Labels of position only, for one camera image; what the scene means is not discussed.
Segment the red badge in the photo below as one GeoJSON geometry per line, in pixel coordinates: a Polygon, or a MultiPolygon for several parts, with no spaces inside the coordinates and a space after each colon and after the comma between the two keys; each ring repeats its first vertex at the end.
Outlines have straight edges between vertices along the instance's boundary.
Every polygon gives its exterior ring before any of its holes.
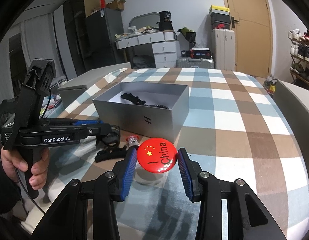
{"type": "Polygon", "coordinates": [[[177,150],[174,145],[161,138],[152,138],[139,146],[137,159],[140,165],[152,173],[171,170],[176,164],[177,150]]]}

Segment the silver box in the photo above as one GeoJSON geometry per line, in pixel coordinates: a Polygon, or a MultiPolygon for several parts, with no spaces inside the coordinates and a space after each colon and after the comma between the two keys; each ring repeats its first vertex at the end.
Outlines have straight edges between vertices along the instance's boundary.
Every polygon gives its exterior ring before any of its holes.
{"type": "Polygon", "coordinates": [[[183,57],[176,61],[176,67],[214,68],[213,59],[183,57]]]}
{"type": "Polygon", "coordinates": [[[119,125],[121,129],[151,138],[174,142],[189,113],[189,87],[186,85],[129,82],[120,83],[93,100],[98,115],[104,122],[119,125]],[[133,105],[121,99],[132,93],[147,105],[133,105]]]}

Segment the plaid blanket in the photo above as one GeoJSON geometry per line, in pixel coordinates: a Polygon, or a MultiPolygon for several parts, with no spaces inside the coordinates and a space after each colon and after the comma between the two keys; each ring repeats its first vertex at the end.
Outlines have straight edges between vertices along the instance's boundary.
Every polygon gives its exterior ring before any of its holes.
{"type": "MultiPolygon", "coordinates": [[[[309,228],[309,182],[302,154],[286,119],[253,77],[215,69],[121,69],[88,89],[59,117],[97,119],[93,99],[119,82],[189,86],[189,114],[175,142],[218,179],[244,179],[288,239],[309,228]]],[[[131,135],[122,131],[122,144],[131,135]]],[[[141,142],[147,138],[141,136],[141,142]]],[[[74,178],[96,179],[117,160],[95,163],[95,139],[51,149],[48,195],[53,201],[74,178]]],[[[129,196],[116,203],[121,239],[194,239],[199,203],[184,193],[177,165],[161,177],[145,177],[137,165],[129,196]]],[[[223,239],[227,210],[223,202],[223,239]]]]}

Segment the curtain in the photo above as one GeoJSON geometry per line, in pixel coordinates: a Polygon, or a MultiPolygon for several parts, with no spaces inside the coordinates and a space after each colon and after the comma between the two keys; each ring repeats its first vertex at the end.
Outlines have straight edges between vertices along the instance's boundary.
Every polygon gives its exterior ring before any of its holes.
{"type": "Polygon", "coordinates": [[[52,14],[45,14],[20,23],[21,45],[27,68],[35,58],[53,59],[57,77],[63,76],[58,57],[52,14]]]}
{"type": "Polygon", "coordinates": [[[9,59],[9,36],[6,35],[0,43],[0,104],[3,100],[13,97],[9,59]]]}

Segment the screw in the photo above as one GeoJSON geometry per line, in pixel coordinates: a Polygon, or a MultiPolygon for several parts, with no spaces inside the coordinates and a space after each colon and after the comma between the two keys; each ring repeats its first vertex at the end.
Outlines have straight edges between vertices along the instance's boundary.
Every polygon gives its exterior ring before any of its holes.
{"type": "Polygon", "coordinates": [[[200,173],[200,176],[203,177],[203,178],[208,178],[210,176],[210,174],[207,171],[203,171],[203,172],[200,173]]]}
{"type": "Polygon", "coordinates": [[[105,173],[105,176],[106,176],[107,178],[112,178],[114,175],[115,175],[115,174],[114,174],[112,171],[107,171],[107,172],[105,173]]]}
{"type": "Polygon", "coordinates": [[[78,179],[73,179],[72,181],[70,181],[70,185],[71,186],[77,186],[79,183],[79,180],[78,179]]]}
{"type": "Polygon", "coordinates": [[[239,185],[239,186],[243,186],[244,184],[245,184],[245,182],[244,182],[244,180],[243,179],[237,179],[237,184],[239,185]]]}

